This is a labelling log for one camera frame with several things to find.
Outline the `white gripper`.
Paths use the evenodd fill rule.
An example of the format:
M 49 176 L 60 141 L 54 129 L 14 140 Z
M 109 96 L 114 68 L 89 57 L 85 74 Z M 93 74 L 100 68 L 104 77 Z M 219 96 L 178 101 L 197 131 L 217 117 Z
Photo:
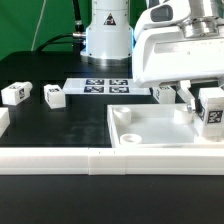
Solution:
M 191 82 L 224 77 L 224 1 L 161 1 L 139 17 L 132 56 L 139 87 L 177 82 L 189 113 Z

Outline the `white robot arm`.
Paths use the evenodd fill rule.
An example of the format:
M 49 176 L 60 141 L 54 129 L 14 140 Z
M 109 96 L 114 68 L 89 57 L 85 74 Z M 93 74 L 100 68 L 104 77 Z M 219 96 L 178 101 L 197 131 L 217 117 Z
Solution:
M 176 85 L 193 111 L 192 83 L 224 82 L 223 13 L 220 0 L 158 0 L 132 27 L 129 0 L 92 0 L 81 57 L 103 66 L 131 61 L 137 86 Z

